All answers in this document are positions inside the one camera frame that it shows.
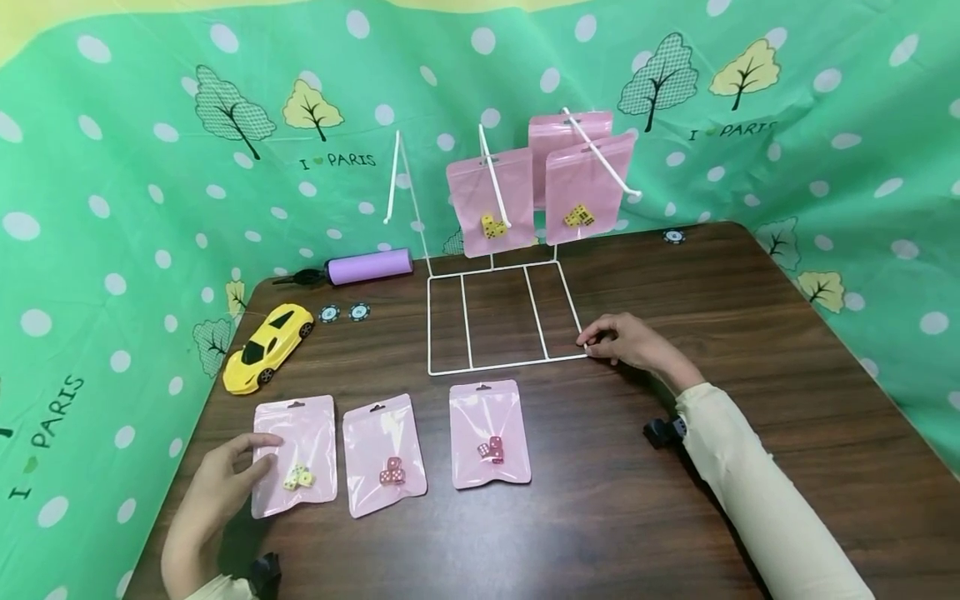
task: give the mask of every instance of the wooden table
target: wooden table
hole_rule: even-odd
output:
[[[681,245],[659,232],[617,235],[565,246],[561,260],[581,323],[633,312],[731,394],[877,598],[956,597],[960,487],[749,232],[698,226]],[[576,351],[555,269],[531,278],[551,353]],[[336,290],[256,289],[253,313],[291,301],[314,312],[337,303],[343,314],[318,324],[257,394],[229,396],[218,379],[129,598],[164,597],[159,553],[173,513],[204,454],[249,430],[256,404],[331,394],[339,419],[404,392],[414,399],[426,496],[350,518],[338,440],[337,500],[265,521],[240,515],[225,568],[243,572],[278,552],[283,600],[764,596],[706,487],[644,440],[643,424],[664,415],[644,376],[580,359],[430,377],[425,281],[418,262],[413,276]],[[434,285],[435,368],[464,366],[459,279]],[[478,365],[540,355],[521,270],[469,277],[467,292]],[[372,312],[353,323],[346,313],[360,300]],[[231,351],[260,320],[243,320]],[[484,378],[519,384],[529,486],[453,489],[448,390]]]

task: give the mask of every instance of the purple cylinder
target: purple cylinder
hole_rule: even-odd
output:
[[[403,275],[413,271],[414,262],[410,257],[410,250],[406,248],[334,258],[326,263],[326,276],[333,285]]]

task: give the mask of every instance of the beige sleeve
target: beige sleeve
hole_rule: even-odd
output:
[[[776,600],[874,597],[725,392],[694,386],[677,398],[677,411],[690,459]]]
[[[193,592],[186,600],[256,600],[246,579],[219,575]]]

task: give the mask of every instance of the yellow toy car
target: yellow toy car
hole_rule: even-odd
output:
[[[250,336],[243,349],[227,359],[224,387],[235,396],[256,392],[274,378],[274,373],[300,341],[313,331],[313,315],[297,304],[281,304]]]

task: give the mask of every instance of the green backdrop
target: green backdrop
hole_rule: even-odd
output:
[[[46,31],[0,69],[5,590],[122,595],[254,284],[420,228],[455,252],[476,123],[505,150],[563,106],[639,131],[618,231],[743,224],[960,469],[958,14],[329,0]]]

